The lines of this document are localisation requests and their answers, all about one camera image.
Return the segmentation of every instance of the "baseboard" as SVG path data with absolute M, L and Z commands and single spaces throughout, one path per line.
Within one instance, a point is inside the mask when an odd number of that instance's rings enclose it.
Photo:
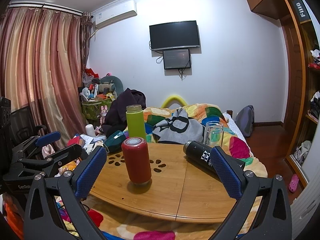
M 283 122 L 254 122 L 253 126 L 254 127 L 259 127 L 259 126 L 275 126 L 275 125 L 280 125 L 283 126 Z

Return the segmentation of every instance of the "pink crocs shoe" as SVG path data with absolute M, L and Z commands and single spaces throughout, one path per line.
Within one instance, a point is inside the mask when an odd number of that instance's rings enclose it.
M 297 176 L 297 174 L 294 174 L 291 178 L 290 184 L 289 184 L 289 190 L 292 193 L 295 193 L 298 187 L 298 183 L 299 183 L 299 178 Z

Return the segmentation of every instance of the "curtain rod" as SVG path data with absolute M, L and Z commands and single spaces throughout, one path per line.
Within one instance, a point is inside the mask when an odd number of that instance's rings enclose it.
M 78 16 L 82 15 L 82 11 L 78 11 L 72 8 L 51 4 L 51 3 L 41 3 L 41 2 L 32 2 L 32 1 L 14 1 L 14 2 L 11 2 L 11 4 L 9 5 L 9 8 L 14 8 L 14 7 L 39 7 L 39 8 L 43 7 L 47 9 L 53 9 L 61 12 L 75 14 Z

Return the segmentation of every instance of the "red bottle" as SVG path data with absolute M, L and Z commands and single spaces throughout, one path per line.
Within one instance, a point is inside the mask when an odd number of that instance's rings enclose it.
M 151 179 L 151 167 L 146 140 L 128 138 L 121 147 L 130 180 L 138 185 L 147 184 Z

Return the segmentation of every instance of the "green fabric basket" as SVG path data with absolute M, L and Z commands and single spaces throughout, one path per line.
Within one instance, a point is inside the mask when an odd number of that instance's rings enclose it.
M 111 103 L 112 100 L 110 98 L 107 98 L 99 102 L 82 102 L 82 113 L 84 114 L 86 119 L 100 120 L 101 106 L 107 106 L 109 110 Z

